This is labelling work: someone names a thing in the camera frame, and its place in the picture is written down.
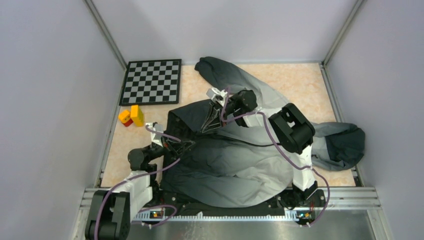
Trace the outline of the grey gradient zip jacket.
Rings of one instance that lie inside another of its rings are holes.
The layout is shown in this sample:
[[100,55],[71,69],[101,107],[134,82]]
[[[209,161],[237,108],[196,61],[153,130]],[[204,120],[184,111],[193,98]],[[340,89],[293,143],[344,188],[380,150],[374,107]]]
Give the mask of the grey gradient zip jacket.
[[[289,103],[278,90],[225,60],[202,57],[195,70],[219,90],[231,94],[252,90],[260,108],[282,108]],[[195,145],[166,171],[162,189],[197,200],[210,196],[220,205],[251,205],[288,187],[293,182],[294,167],[273,145],[265,128],[231,122],[201,132],[209,103],[201,100],[168,112],[165,133],[195,141]]]

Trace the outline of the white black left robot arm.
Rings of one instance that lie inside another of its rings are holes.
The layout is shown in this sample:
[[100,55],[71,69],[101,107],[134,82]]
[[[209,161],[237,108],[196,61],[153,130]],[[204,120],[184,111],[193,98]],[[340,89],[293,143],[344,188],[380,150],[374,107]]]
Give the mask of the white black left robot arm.
[[156,181],[160,169],[151,161],[162,156],[170,157],[171,164],[162,169],[166,171],[176,165],[194,144],[192,140],[177,141],[165,137],[159,143],[152,142],[132,149],[127,155],[131,169],[128,177],[110,189],[100,189],[93,194],[84,230],[85,239],[127,239],[136,215],[145,205],[154,207],[160,202]]

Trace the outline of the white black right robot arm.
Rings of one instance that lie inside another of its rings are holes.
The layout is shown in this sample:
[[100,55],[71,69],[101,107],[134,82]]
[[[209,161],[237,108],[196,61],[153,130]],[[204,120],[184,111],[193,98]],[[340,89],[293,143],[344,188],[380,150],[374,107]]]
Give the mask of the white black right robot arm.
[[293,166],[293,200],[307,206],[314,198],[318,183],[313,175],[312,144],[316,133],[313,125],[293,104],[281,108],[262,108],[253,90],[230,95],[226,90],[210,88],[209,111],[201,133],[207,133],[235,122],[244,128],[262,127],[272,144]]

